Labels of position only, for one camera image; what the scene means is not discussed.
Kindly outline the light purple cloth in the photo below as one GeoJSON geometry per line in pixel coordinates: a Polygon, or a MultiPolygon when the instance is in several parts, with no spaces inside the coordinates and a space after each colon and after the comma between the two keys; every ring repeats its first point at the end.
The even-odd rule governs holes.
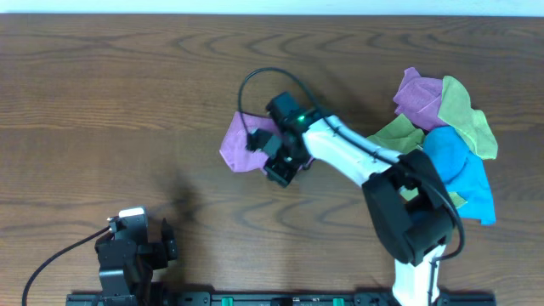
{"type": "Polygon", "coordinates": [[[247,132],[241,119],[244,119],[250,132],[260,128],[278,137],[281,136],[280,130],[272,119],[236,111],[224,136],[219,153],[234,173],[260,169],[264,174],[267,174],[268,166],[271,166],[271,163],[267,163],[269,156],[260,150],[250,151],[247,149],[247,132]]]}

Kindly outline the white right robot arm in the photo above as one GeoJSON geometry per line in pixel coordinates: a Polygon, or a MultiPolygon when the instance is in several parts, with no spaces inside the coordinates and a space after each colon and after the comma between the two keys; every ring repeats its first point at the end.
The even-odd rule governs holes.
{"type": "Polygon", "coordinates": [[[315,159],[357,184],[377,237],[394,258],[394,298],[401,305],[437,304],[439,261],[458,216],[430,158],[420,150],[383,148],[337,116],[303,108],[289,93],[273,98],[266,111],[280,131],[263,143],[269,178],[287,186],[315,159]]]}

